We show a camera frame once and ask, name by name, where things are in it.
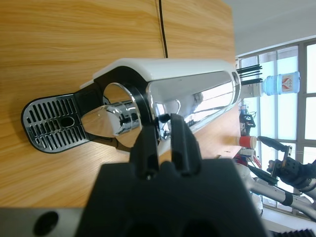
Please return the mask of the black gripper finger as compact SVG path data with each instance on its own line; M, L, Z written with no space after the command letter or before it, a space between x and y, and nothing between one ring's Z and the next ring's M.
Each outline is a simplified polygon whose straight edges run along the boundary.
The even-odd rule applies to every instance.
M198 142L178 114L171 114L171 160L182 176L197 175L201 169L201 154Z
M269 185L276 185L278 179L270 175L268 172L265 172L259 168L249 165L248 168L252 173L254 173L258 178L266 181Z
M158 141L153 124L142 127L130 151L129 162L135 166L138 178L151 180L159 172Z
M268 147L272 147L277 151L281 151L284 153L290 153L292 151L291 146L283 145L282 143L278 142L277 140L265 136L258 136L258 140L261 141Z

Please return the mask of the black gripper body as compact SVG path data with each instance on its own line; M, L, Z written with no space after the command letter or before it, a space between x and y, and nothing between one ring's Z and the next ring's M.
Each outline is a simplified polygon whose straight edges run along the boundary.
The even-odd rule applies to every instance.
M285 147L283 160L269 161L268 172L298 190L316 189L316 161L302 164L291 158L292 147Z

